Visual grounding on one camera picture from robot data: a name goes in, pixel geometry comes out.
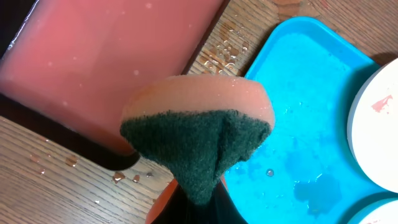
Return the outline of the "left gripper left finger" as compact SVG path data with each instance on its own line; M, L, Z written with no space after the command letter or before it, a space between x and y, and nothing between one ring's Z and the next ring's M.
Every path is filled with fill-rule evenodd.
M195 206L179 185L168 185L149 211L149 224L197 224Z

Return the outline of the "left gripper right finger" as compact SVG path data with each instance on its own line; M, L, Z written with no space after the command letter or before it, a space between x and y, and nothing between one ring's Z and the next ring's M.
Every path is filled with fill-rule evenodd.
M214 188L201 222L204 224L248 224L235 207L222 181Z

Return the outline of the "white plate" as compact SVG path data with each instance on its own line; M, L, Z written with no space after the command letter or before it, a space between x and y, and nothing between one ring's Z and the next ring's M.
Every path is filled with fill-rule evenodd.
M397 59L374 72L351 105L349 148L364 174L397 192Z

